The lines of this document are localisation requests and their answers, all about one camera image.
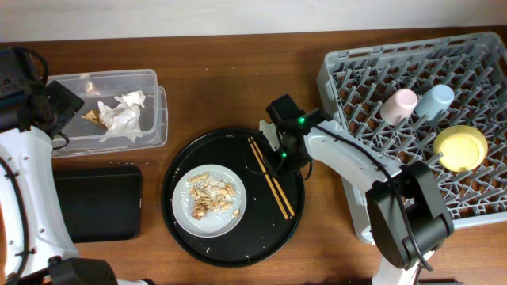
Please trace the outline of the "gold snack wrapper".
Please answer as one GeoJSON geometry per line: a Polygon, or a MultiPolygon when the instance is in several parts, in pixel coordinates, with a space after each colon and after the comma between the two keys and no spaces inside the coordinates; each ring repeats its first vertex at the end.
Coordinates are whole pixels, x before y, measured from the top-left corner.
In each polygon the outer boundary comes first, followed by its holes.
{"type": "Polygon", "coordinates": [[[100,111],[98,109],[90,110],[85,115],[83,115],[82,118],[98,126],[106,127],[106,125],[101,120],[100,111]]]}

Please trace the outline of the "wooden chopstick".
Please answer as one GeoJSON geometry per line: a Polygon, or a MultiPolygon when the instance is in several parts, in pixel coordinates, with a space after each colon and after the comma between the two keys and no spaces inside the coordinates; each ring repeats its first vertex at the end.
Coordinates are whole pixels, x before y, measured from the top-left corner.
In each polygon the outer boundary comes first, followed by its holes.
{"type": "MultiPolygon", "coordinates": [[[[263,155],[263,153],[261,152],[260,148],[258,147],[257,143],[256,143],[256,146],[257,146],[257,148],[259,149],[259,152],[261,153],[261,158],[262,158],[262,160],[263,160],[263,162],[264,162],[264,164],[265,164],[264,155],[263,155]]],[[[291,219],[292,217],[294,217],[294,216],[295,216],[295,212],[294,212],[294,210],[293,210],[293,208],[292,208],[291,204],[289,203],[289,200],[288,200],[287,196],[285,195],[285,193],[284,193],[284,191],[283,191],[282,187],[280,186],[279,181],[278,181],[276,178],[272,177],[271,175],[270,175],[270,177],[274,180],[274,184],[275,184],[276,190],[277,190],[277,192],[278,192],[278,196],[280,197],[281,202],[282,202],[282,204],[283,204],[283,206],[284,206],[284,208],[285,208],[286,212],[288,213],[289,219],[291,219]]]]}
{"type": "Polygon", "coordinates": [[[259,167],[261,169],[262,175],[265,177],[265,179],[266,179],[266,181],[268,183],[268,186],[269,186],[269,188],[272,191],[274,199],[275,199],[278,207],[280,208],[280,211],[281,211],[282,215],[284,216],[284,219],[288,220],[289,219],[288,213],[286,212],[286,210],[285,210],[285,208],[284,208],[284,206],[283,206],[283,204],[281,202],[281,199],[278,196],[278,192],[276,190],[276,187],[275,187],[275,184],[274,184],[274,180],[270,177],[270,175],[266,171],[265,164],[264,164],[264,162],[263,162],[263,160],[261,158],[261,153],[259,152],[259,149],[256,146],[256,142],[254,141],[254,138],[253,137],[248,138],[248,142],[249,142],[251,150],[253,151],[253,155],[256,158],[257,163],[259,164],[259,167]]]}

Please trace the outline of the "white napkin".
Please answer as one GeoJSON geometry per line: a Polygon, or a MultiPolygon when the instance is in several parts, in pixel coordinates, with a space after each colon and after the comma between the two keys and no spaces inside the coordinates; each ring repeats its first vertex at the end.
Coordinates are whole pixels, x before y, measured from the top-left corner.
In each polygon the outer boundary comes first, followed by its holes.
{"type": "Polygon", "coordinates": [[[144,108],[146,96],[142,90],[114,97],[119,104],[115,108],[98,101],[99,120],[106,126],[105,137],[99,142],[105,142],[110,135],[127,137],[132,143],[140,132],[139,119],[141,108],[144,108]]]}

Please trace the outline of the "peanut shells and rice scraps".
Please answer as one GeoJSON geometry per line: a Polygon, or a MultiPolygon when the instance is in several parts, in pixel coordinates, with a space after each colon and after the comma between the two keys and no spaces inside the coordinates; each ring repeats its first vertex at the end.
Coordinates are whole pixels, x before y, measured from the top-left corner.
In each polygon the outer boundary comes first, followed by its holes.
{"type": "Polygon", "coordinates": [[[238,192],[232,183],[218,179],[209,172],[190,177],[187,184],[193,200],[191,216],[195,220],[201,220],[209,211],[225,213],[238,200],[238,192]]]}

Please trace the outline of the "grey plate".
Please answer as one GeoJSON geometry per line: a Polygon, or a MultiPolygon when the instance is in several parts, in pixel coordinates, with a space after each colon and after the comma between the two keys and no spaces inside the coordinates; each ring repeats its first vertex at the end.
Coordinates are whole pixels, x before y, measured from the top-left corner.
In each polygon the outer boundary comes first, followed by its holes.
{"type": "Polygon", "coordinates": [[[239,176],[224,166],[213,164],[201,165],[189,170],[177,182],[171,196],[172,213],[176,224],[187,233],[200,238],[216,238],[234,229],[245,214],[246,205],[246,188],[239,176]],[[209,211],[201,220],[195,220],[191,216],[193,200],[189,195],[187,180],[204,172],[209,172],[218,179],[232,183],[238,192],[238,200],[234,202],[233,208],[225,213],[209,211]]]}

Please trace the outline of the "pink cup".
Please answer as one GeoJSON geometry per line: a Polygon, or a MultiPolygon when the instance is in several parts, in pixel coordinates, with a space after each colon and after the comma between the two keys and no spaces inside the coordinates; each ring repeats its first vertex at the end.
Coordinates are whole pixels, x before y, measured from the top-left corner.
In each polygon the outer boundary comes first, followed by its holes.
{"type": "Polygon", "coordinates": [[[390,125],[396,125],[410,117],[417,106],[417,94],[411,89],[396,91],[381,107],[381,119],[390,125]]]}

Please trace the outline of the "blue cup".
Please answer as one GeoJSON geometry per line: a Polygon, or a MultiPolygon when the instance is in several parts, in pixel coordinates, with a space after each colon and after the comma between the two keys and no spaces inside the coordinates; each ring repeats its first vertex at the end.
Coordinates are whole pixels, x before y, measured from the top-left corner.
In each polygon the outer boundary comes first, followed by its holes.
{"type": "Polygon", "coordinates": [[[421,97],[414,111],[419,117],[427,116],[427,120],[434,120],[448,109],[454,98],[455,94],[451,87],[435,85],[421,97]]]}

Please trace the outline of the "yellow bowl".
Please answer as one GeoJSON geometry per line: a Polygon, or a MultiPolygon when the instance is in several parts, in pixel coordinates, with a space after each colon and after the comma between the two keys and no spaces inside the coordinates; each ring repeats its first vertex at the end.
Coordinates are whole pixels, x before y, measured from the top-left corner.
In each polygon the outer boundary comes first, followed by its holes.
{"type": "Polygon", "coordinates": [[[445,128],[433,143],[433,153],[441,154],[439,163],[457,173],[477,168],[487,152],[486,137],[477,128],[467,125],[445,128]]]}

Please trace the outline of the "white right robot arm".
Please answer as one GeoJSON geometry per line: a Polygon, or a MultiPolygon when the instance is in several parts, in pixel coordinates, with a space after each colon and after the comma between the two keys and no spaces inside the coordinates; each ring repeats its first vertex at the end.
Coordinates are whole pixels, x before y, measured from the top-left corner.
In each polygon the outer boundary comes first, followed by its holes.
{"type": "Polygon", "coordinates": [[[428,259],[454,232],[433,171],[423,162],[402,164],[366,147],[316,109],[266,109],[263,134],[282,153],[273,171],[322,162],[364,196],[370,231],[382,254],[374,284],[417,284],[428,259]]]}

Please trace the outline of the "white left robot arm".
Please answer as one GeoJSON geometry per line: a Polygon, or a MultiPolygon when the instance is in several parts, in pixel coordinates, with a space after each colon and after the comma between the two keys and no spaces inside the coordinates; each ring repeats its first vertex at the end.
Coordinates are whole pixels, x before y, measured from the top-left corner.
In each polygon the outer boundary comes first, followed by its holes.
{"type": "Polygon", "coordinates": [[[45,59],[1,50],[1,213],[8,284],[121,284],[108,262],[79,255],[55,187],[52,139],[83,100],[49,81],[45,59]]]}

